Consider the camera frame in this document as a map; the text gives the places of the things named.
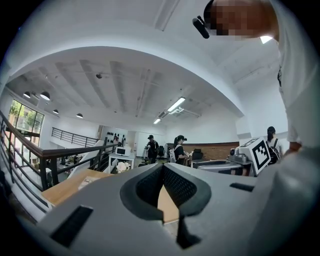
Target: wooden tabletop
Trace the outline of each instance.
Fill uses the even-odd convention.
[[[62,203],[64,200],[79,191],[79,185],[84,181],[84,179],[89,177],[104,178],[112,176],[113,174],[108,174],[100,171],[86,169],[80,173],[73,175],[71,178],[64,180],[63,182],[55,185],[41,194],[54,206]],[[163,186],[158,199],[158,209],[163,211],[163,220],[165,223],[173,222],[179,219],[179,210],[175,203],[172,201],[167,190]]]

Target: black metal railing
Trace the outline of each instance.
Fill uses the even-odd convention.
[[[83,146],[85,148],[87,147],[93,147],[98,139],[97,138],[90,138],[90,137],[85,137],[79,134],[71,133],[65,130],[60,130],[57,128],[52,128],[52,137],[55,137],[59,140],[70,142],[72,144],[76,144],[79,146]]]
[[[48,209],[47,202],[39,196],[39,193],[35,192],[35,190],[32,187],[30,187],[30,185],[26,182],[26,180],[23,179],[23,176],[26,177],[26,179],[35,187],[36,190],[38,190],[39,192],[43,192],[47,190],[50,186],[55,186],[59,183],[59,179],[58,179],[59,174],[62,174],[66,171],[70,171],[71,169],[78,167],[80,165],[83,165],[87,162],[90,162],[90,167],[88,167],[88,169],[92,169],[100,172],[103,171],[106,166],[105,166],[105,163],[101,164],[102,159],[107,157],[108,156],[107,154],[114,152],[115,147],[117,146],[116,144],[106,145],[106,142],[104,142],[103,146],[94,146],[94,144],[97,142],[97,139],[84,137],[86,138],[86,142],[84,143],[81,142],[82,144],[78,144],[78,145],[84,146],[81,148],[43,150],[40,147],[33,144],[30,140],[26,139],[23,134],[21,134],[18,130],[16,130],[9,123],[9,121],[1,111],[0,111],[0,117],[2,118],[1,129],[0,129],[0,140],[1,140],[0,156],[3,159],[4,165],[11,176],[11,181],[12,183],[17,184],[17,186],[22,190],[25,196],[29,198],[29,200],[44,213]],[[62,134],[65,134],[65,132],[61,131],[60,137],[63,136]],[[71,140],[73,141],[73,143],[75,143],[76,141],[75,135],[76,134],[73,134],[73,140]],[[35,161],[32,160],[32,163],[31,163],[30,158],[26,159],[23,156],[23,151],[21,153],[19,149],[17,149],[14,143],[12,142],[13,138],[15,138],[15,140],[19,140],[22,145],[22,148],[23,147],[27,148],[30,151],[30,153],[36,157],[33,159]],[[66,158],[69,156],[75,156],[78,154],[94,152],[94,151],[97,151],[97,154],[94,157],[91,157],[84,161],[80,161],[76,164],[72,164],[58,171],[58,166],[57,166],[58,158]],[[19,158],[19,160],[21,160],[21,164],[18,163],[16,158]],[[25,168],[30,168],[36,175],[40,177],[41,185],[38,184],[35,180],[33,180],[27,174]]]

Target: white shirt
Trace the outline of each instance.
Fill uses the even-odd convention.
[[[270,0],[279,26],[279,91],[288,119],[288,141],[320,146],[319,56],[294,14]]]
[[[276,138],[273,138],[271,141],[268,141],[268,145],[269,147],[274,147],[276,148],[276,150],[278,150],[278,152],[281,154],[281,156],[284,155],[284,152],[283,152],[283,145],[282,143],[280,142],[280,140],[278,139],[278,142],[276,143],[275,145],[275,142],[276,142]]]

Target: brick wall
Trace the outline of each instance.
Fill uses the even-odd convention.
[[[168,144],[168,147],[173,148],[173,144]],[[239,142],[227,143],[211,143],[211,144],[183,144],[183,150],[191,153],[195,149],[201,149],[204,160],[224,160],[228,157],[230,149],[239,147]]]

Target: white cube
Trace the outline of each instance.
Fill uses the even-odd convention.
[[[253,138],[238,147],[239,154],[245,154],[253,162],[255,175],[258,175],[271,161],[267,144],[263,137]]]

